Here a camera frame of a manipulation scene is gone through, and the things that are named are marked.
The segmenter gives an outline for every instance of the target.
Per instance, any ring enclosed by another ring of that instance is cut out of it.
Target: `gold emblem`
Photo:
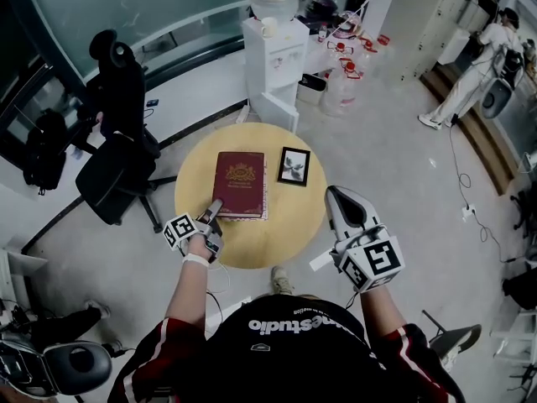
[[[253,167],[248,167],[244,163],[237,165],[230,165],[229,170],[226,172],[226,179],[229,181],[255,181],[255,171]]]

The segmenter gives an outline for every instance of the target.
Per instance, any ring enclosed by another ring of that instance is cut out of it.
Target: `table top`
[[[223,231],[221,262],[241,269],[280,264],[316,235],[325,216],[326,178],[310,153],[307,186],[277,182],[284,146],[311,150],[291,132],[264,123],[239,123],[203,138],[186,157],[175,185],[175,213],[197,217],[211,204],[216,158],[222,151],[263,152],[267,161],[267,221],[218,220]]]

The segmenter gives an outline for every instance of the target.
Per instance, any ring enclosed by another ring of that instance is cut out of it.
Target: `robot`
[[[331,230],[336,235],[330,256],[338,271],[352,282],[356,292],[385,285],[404,269],[397,238],[389,235],[388,229],[380,222],[375,208],[368,200],[347,188],[329,186],[326,189],[325,203]],[[193,221],[193,225],[190,225],[188,214],[167,222],[164,236],[170,247],[173,249],[173,246],[177,246],[185,254],[188,239],[194,233],[202,233],[206,238],[206,247],[212,252],[209,262],[216,261],[224,247],[222,230],[216,221],[221,207],[221,200],[214,201]],[[177,238],[180,241],[173,244],[166,233],[177,228],[178,222],[189,231],[190,227],[193,230],[191,233],[183,232]]]

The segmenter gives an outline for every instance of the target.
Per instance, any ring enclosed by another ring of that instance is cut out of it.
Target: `person's right hand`
[[[199,255],[203,259],[209,261],[212,256],[212,252],[205,246],[205,236],[201,234],[194,234],[188,241],[188,253]]]

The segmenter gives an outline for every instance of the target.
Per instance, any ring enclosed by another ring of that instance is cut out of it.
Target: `white wristband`
[[[207,269],[209,269],[209,262],[199,255],[187,254],[186,257],[183,258],[183,263],[185,261],[194,261],[195,263],[203,264],[205,267],[207,267]]]

